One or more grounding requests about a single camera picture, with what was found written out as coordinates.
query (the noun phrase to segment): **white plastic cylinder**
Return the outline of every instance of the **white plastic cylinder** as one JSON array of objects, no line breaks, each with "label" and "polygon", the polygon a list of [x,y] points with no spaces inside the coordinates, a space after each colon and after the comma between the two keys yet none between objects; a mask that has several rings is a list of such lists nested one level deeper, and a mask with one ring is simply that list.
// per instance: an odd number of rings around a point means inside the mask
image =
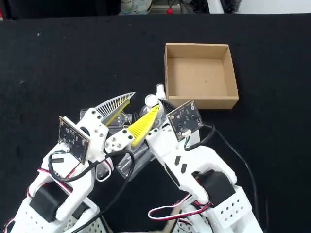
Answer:
[{"label": "white plastic cylinder", "polygon": [[156,97],[158,99],[162,99],[162,100],[166,100],[166,96],[165,96],[165,91],[164,91],[164,85],[163,84],[158,84],[156,86]]}]

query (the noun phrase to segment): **open cardboard box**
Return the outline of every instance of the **open cardboard box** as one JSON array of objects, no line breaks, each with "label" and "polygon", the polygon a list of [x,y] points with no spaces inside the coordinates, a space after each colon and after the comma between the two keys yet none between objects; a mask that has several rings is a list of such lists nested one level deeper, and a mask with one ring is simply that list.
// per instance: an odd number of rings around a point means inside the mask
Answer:
[{"label": "open cardboard box", "polygon": [[199,109],[231,109],[239,99],[228,45],[166,43],[167,100]]}]

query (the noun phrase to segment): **white wire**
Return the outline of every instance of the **white wire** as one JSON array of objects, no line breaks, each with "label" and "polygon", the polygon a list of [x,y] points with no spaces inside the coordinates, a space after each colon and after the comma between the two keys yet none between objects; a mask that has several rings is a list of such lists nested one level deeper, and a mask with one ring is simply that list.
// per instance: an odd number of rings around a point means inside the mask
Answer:
[{"label": "white wire", "polygon": [[7,233],[8,231],[8,226],[10,226],[10,224],[14,221],[15,219],[14,218],[11,218],[6,224],[5,224],[5,227],[3,229],[3,233]]},{"label": "white wire", "polygon": [[95,167],[95,177],[96,177],[96,180],[99,181],[99,182],[104,182],[106,181],[110,176],[111,176],[111,173],[112,173],[112,170],[111,170],[111,167],[110,167],[110,164],[108,164],[108,162],[106,160],[104,160],[104,164],[106,165],[106,168],[108,169],[109,173],[108,175],[103,178],[103,179],[99,179],[98,176],[97,176],[97,166]]},{"label": "white wire", "polygon": [[160,210],[160,209],[164,209],[164,208],[175,208],[176,206],[182,204],[186,199],[188,199],[189,197],[191,196],[191,194],[188,194],[186,195],[181,201],[175,203],[174,205],[165,205],[165,206],[161,206],[161,207],[157,207],[157,208],[154,208],[152,210],[150,210],[148,212],[148,217],[150,219],[153,219],[153,220],[159,220],[159,219],[165,219],[165,218],[168,218],[168,217],[172,217],[172,216],[167,216],[167,217],[152,217],[150,214],[156,210]]}]

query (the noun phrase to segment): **cable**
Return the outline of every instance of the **cable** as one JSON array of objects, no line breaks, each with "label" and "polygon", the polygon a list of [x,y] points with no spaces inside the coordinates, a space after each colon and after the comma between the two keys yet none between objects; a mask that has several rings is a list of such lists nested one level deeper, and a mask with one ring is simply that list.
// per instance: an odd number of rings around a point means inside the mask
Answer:
[{"label": "cable", "polygon": [[100,211],[96,216],[94,216],[91,220],[89,220],[88,222],[86,222],[84,225],[82,225],[81,227],[78,227],[76,230],[74,230],[73,232],[71,233],[77,233],[79,232],[80,230],[82,230],[83,228],[87,227],[89,224],[91,224],[93,221],[95,221],[98,217],[100,217],[103,213],[105,213],[117,200],[118,198],[121,196],[121,194],[123,193],[123,191],[125,190],[127,184],[128,184],[128,181],[129,179],[131,178],[132,176],[132,173],[133,173],[133,170],[134,170],[134,166],[135,166],[135,159],[134,159],[134,155],[133,153],[130,151],[130,150],[120,150],[118,151],[119,153],[116,153],[117,151],[115,152],[112,152],[110,154],[113,154],[114,155],[119,155],[120,152],[122,153],[128,153],[131,157],[131,167],[130,167],[130,171],[128,173],[128,176],[126,177],[121,189],[118,191],[118,193],[116,194],[116,196],[113,198],[113,200],[106,206],[105,209],[103,209],[102,211]]},{"label": "cable", "polygon": [[107,165],[107,168],[108,168],[108,172],[109,172],[109,173],[108,173],[108,175],[105,176],[103,179],[99,179],[98,176],[97,176],[97,167],[95,167],[95,178],[96,178],[96,180],[99,181],[99,182],[104,182],[104,181],[106,181],[106,180],[111,176],[111,173],[112,173],[112,169],[111,169],[111,166],[110,166],[109,162],[108,162],[107,160],[105,160],[104,162],[105,162],[106,165]]},{"label": "cable", "polygon": [[61,178],[59,176],[57,176],[55,174],[55,171],[54,171],[54,168],[53,168],[53,164],[52,164],[52,156],[55,155],[55,154],[61,154],[61,153],[65,153],[64,151],[62,150],[59,150],[59,151],[55,151],[53,153],[51,153],[49,155],[49,163],[48,163],[48,167],[49,167],[49,172],[51,174],[51,176],[57,180],[57,181],[60,181],[60,182],[64,182],[64,183],[68,183],[68,182],[72,182],[72,181],[76,181],[78,179],[80,179],[81,177],[83,177],[84,175],[86,175],[89,171],[91,171],[93,168],[95,168],[98,164],[102,163],[104,160],[106,160],[107,158],[110,158],[112,156],[115,156],[115,155],[119,155],[119,154],[124,154],[124,151],[125,150],[120,150],[120,151],[114,151],[114,152],[111,152],[109,154],[106,154],[105,155],[105,159],[101,160],[101,161],[95,161],[94,163],[90,164],[85,170],[83,170],[81,173],[79,173],[78,175],[76,176],[73,176],[73,177],[69,177],[69,178]]},{"label": "cable", "polygon": [[215,127],[213,125],[207,125],[207,124],[204,124],[203,126],[207,127],[207,128],[210,128],[210,132],[208,133],[208,135],[201,141],[191,145],[191,146],[188,146],[187,147],[187,144],[189,142],[189,139],[190,139],[190,136],[185,140],[185,145],[184,145],[184,149],[185,151],[190,151],[194,148],[197,148],[198,146],[200,145],[204,145],[205,143],[207,143],[214,135],[215,133]]},{"label": "cable", "polygon": [[11,218],[7,221],[7,223],[4,225],[4,229],[3,229],[3,233],[7,233],[8,232],[8,226],[10,226],[10,224],[14,221],[14,218]]},{"label": "cable", "polygon": [[256,186],[256,182],[255,182],[253,172],[252,172],[251,168],[249,167],[248,163],[246,162],[246,160],[233,148],[233,146],[227,141],[227,139],[217,129],[215,129],[215,132],[226,143],[226,145],[239,157],[239,159],[242,160],[242,162],[244,163],[244,165],[247,168],[247,171],[248,171],[249,176],[251,178],[251,183],[252,183],[253,192],[254,192],[255,217],[256,217],[257,221],[259,222],[259,205],[258,205],[258,196],[257,196],[257,186]]},{"label": "cable", "polygon": [[203,206],[201,209],[199,210],[195,210],[195,211],[190,211],[190,212],[186,212],[186,213],[182,213],[182,214],[177,214],[177,215],[172,215],[172,216],[166,216],[166,217],[152,217],[151,214],[157,210],[161,210],[161,209],[164,209],[164,208],[174,208],[180,204],[182,204],[186,199],[188,199],[191,195],[188,194],[186,195],[181,201],[173,204],[173,205],[165,205],[165,206],[161,206],[161,207],[157,207],[157,208],[154,208],[152,210],[150,210],[148,212],[148,217],[152,220],[156,220],[156,221],[168,221],[168,220],[172,220],[172,219],[177,219],[177,218],[181,218],[181,217],[188,217],[188,216],[191,216],[191,215],[196,215],[196,214],[199,214],[199,213],[202,213],[204,212],[208,207],[211,206],[211,203],[209,202],[208,204],[206,204],[205,206]]}]

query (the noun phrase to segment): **red wire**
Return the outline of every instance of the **red wire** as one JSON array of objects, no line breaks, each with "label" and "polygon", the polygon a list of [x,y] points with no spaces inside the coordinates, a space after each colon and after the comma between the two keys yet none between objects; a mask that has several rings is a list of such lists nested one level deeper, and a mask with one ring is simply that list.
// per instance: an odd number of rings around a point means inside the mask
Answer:
[{"label": "red wire", "polygon": [[191,216],[191,215],[197,215],[199,213],[202,213],[204,212],[208,207],[210,207],[212,205],[211,202],[207,203],[202,209],[199,209],[197,211],[194,211],[192,213],[188,213],[188,214],[181,214],[181,215],[178,215],[178,216],[169,216],[169,217],[166,217],[166,218],[161,218],[161,219],[153,219],[155,221],[168,221],[168,220],[172,220],[172,219],[178,219],[178,218],[181,218],[181,217],[188,217],[188,216]]}]

